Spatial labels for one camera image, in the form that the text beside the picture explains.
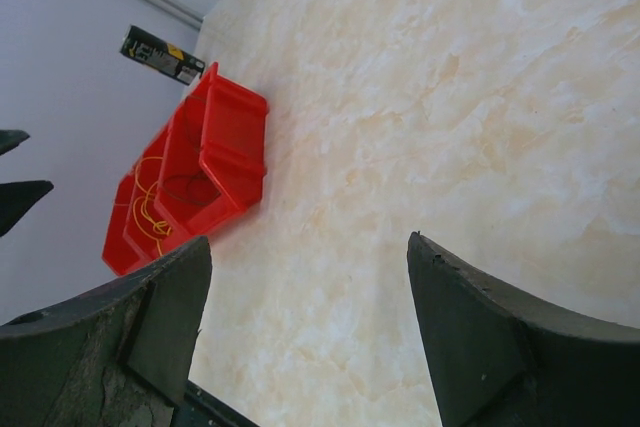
yellow rope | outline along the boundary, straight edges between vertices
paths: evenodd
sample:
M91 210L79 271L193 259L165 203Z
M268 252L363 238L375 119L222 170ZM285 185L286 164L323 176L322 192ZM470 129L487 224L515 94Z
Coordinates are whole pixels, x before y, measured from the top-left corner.
M166 220L156 220L151 216L151 214L149 214L149 202L153 202L153 200L156 198L155 194L153 193L153 190L154 189L156 191L158 190L158 181L156 180L153 184L151 184L151 186L148 189L145 189L140 183L140 178L139 178L140 166L142 165L143 162L147 160L161 161L162 157L143 157L142 159L140 159L140 161L136 165L136 168L134 170L134 180L135 180L136 187L138 187L138 189L140 189L143 192L143 195L136 197L133 200L133 205L132 205L133 220L135 221L136 225L140 229L140 232L142 232L144 235L146 235L150 239L155 240L156 246L158 248L158 255L162 255L161 241L164 238L171 235L171 227ZM142 218L151 224L152 231L156 235L151 235L142 227L140 220L138 220L138 214L137 214L138 204L140 204L140 214L142 215Z

marble floor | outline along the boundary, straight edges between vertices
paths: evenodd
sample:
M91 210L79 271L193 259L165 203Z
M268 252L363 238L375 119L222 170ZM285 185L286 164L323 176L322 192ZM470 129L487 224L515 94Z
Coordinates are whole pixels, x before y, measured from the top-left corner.
M197 54L271 106L191 371L262 427L440 425L413 230L640 327L640 0L221 0Z

